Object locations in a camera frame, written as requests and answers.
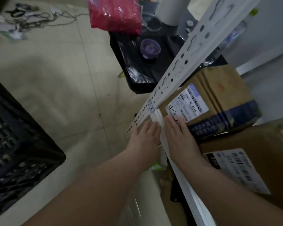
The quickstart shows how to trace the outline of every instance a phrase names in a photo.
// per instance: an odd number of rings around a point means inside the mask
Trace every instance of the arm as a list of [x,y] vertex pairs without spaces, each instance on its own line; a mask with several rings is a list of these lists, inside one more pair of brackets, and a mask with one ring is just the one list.
[[164,118],[171,159],[206,205],[218,225],[283,225],[283,211],[210,165],[185,121]]
[[158,158],[160,132],[157,122],[133,129],[122,153],[87,170],[23,226],[114,225],[134,180]]

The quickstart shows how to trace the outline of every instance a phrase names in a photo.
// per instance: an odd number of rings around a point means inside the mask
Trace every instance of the white metal shelf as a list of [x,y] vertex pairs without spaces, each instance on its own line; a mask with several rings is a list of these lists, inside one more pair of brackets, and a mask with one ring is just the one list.
[[[170,159],[164,133],[164,122],[161,112],[158,109],[159,105],[178,89],[187,77],[259,2],[260,0],[212,1],[166,73],[129,126],[126,133],[128,137],[131,135],[131,129],[134,125],[140,125],[148,116],[151,116],[153,121],[158,121],[162,126],[161,142]],[[171,159],[170,162],[197,225],[215,226],[215,222],[203,202]]]

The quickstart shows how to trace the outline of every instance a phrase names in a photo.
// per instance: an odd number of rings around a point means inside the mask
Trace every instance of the pink plastic bag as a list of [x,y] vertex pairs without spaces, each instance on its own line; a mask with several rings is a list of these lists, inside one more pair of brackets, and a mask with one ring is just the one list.
[[92,28],[140,34],[142,20],[138,0],[88,0]]

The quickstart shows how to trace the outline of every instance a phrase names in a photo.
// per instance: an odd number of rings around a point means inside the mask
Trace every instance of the black plastic crate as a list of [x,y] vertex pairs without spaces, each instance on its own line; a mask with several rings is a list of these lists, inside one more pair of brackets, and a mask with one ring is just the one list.
[[66,159],[0,84],[0,215]]

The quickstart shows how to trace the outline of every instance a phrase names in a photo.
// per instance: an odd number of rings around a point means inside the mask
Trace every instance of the hand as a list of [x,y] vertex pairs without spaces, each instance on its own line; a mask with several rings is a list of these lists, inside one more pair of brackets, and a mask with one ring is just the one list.
[[177,166],[179,166],[185,162],[191,163],[193,160],[201,157],[201,154],[184,119],[182,117],[177,118],[179,125],[170,115],[167,115],[164,118],[164,124],[166,127],[166,137],[171,159]]
[[137,126],[132,128],[131,138],[126,151],[131,151],[141,164],[142,170],[150,168],[159,156],[159,138],[161,127],[157,122],[150,126],[146,121],[140,133],[137,132]]

